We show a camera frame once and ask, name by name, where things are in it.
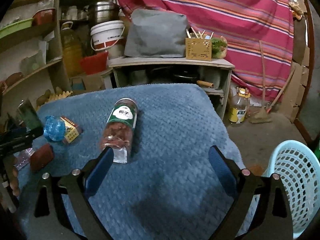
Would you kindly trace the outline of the oil bottle on floor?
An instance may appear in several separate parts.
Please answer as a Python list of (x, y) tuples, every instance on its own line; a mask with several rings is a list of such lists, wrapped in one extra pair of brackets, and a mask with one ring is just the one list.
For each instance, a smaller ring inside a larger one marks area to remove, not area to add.
[(250, 93), (245, 88), (238, 88), (229, 101), (228, 120), (232, 124), (242, 124), (249, 111)]

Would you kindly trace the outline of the light blue trash basket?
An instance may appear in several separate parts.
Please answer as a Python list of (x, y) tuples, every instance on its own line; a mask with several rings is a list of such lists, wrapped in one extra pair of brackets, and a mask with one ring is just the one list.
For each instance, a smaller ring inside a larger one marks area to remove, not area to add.
[(273, 150), (263, 176), (274, 173), (284, 185), (297, 239), (319, 210), (319, 161), (303, 143), (286, 140)]

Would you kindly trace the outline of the yellow chopstick holder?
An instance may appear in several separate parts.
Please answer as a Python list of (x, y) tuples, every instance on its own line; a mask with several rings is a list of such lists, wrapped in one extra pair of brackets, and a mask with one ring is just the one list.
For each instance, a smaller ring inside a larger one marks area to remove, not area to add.
[(211, 61), (212, 41), (210, 36), (203, 32), (196, 32), (193, 27), (185, 30), (185, 57), (189, 60)]

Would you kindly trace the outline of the blue quilted table cloth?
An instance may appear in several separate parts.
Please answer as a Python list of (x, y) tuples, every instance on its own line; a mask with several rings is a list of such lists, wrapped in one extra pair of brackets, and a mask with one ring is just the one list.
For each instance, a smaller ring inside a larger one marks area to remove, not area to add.
[(206, 93), (191, 84), (151, 84), (101, 90), (43, 105), (38, 116), (66, 116), (83, 133), (75, 142), (52, 144), (44, 172), (63, 176), (100, 152), (114, 104), (138, 106), (129, 163), (113, 164), (89, 202), (114, 239), (208, 239), (232, 204), (210, 162), (217, 146), (244, 168)]

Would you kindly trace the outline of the yellow cigarette box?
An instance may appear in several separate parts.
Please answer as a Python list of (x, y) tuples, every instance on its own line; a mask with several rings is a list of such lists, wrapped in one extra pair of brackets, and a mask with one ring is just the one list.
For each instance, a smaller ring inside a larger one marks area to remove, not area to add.
[(82, 133), (82, 128), (65, 116), (61, 116), (60, 119), (64, 122), (66, 128), (62, 141), (67, 145), (73, 142)]

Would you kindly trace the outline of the large yellow oil jug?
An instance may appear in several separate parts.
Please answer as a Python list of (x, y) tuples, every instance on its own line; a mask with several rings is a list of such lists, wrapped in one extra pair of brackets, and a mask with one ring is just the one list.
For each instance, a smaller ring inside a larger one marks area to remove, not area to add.
[(66, 21), (61, 25), (60, 31), (62, 58), (68, 77), (78, 76), (83, 72), (80, 65), (83, 58), (82, 44), (72, 26), (72, 21)]

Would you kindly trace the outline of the grey cloth cover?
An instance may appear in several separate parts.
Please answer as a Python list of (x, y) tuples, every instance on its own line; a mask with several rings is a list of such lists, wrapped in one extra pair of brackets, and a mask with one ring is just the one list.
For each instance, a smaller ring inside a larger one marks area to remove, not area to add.
[(126, 39), (127, 57), (185, 57), (187, 17), (169, 11), (136, 9)]

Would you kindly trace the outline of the purple clear wrapper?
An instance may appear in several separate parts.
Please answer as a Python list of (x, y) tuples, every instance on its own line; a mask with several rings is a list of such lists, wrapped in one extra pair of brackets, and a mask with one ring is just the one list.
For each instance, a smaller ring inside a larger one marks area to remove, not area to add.
[(26, 150), (22, 150), (18, 155), (17, 155), (17, 163), (15, 164), (15, 167), (18, 170), (21, 170), (24, 168), (26, 165), (29, 164), (29, 159), (30, 157), (35, 153), (33, 148), (28, 148)]

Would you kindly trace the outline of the yellow egg tray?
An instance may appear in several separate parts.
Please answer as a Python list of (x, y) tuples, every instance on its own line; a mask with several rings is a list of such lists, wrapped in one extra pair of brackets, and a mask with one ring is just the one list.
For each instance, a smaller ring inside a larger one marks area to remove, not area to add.
[(55, 93), (51, 93), (51, 91), (48, 89), (43, 95), (41, 95), (39, 98), (36, 99), (35, 109), (38, 110), (44, 104), (67, 98), (72, 94), (73, 94), (73, 91), (62, 91), (60, 94), (55, 94)]

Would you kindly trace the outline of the steel pot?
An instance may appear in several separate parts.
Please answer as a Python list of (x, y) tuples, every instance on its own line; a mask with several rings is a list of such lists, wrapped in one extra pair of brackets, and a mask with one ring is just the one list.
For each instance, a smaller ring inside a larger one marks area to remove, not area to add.
[(119, 19), (120, 6), (109, 1), (100, 1), (88, 7), (88, 20), (91, 26)]

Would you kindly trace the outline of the wooden side cabinet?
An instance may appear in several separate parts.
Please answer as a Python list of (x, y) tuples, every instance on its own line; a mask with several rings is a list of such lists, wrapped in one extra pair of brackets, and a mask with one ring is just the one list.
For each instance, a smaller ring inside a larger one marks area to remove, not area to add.
[(108, 62), (117, 87), (151, 83), (196, 84), (209, 96), (218, 116), (223, 119), (234, 65), (225, 59), (211, 61), (186, 58), (124, 57)]

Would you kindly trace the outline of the maroon scouring pad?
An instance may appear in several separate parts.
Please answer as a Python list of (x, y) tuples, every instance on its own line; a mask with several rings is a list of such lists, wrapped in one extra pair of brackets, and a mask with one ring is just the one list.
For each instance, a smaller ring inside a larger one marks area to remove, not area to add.
[(36, 150), (29, 158), (30, 169), (33, 173), (39, 172), (54, 159), (51, 144), (47, 143)]

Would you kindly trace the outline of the green plastic tray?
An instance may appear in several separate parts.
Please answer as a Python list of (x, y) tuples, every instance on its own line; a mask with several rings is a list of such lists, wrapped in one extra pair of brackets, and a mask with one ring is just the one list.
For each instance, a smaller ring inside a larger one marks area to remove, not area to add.
[(17, 31), (31, 27), (33, 20), (34, 20), (33, 18), (28, 18), (28, 19), (21, 20), (5, 26), (0, 30), (0, 38), (3, 38)]

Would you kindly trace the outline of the clear jar green label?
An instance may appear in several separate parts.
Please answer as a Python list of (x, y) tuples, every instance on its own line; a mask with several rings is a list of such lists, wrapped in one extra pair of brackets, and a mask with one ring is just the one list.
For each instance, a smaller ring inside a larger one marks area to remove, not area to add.
[(131, 98), (122, 98), (114, 104), (108, 117), (100, 148), (112, 148), (115, 163), (127, 164), (131, 158), (137, 115), (136, 103)]

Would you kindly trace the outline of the blue plastic bag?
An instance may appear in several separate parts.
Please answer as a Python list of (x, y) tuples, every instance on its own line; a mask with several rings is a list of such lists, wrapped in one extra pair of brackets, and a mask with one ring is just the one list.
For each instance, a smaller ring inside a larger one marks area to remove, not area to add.
[(66, 126), (61, 118), (49, 115), (44, 124), (44, 136), (49, 141), (62, 141), (65, 136)]

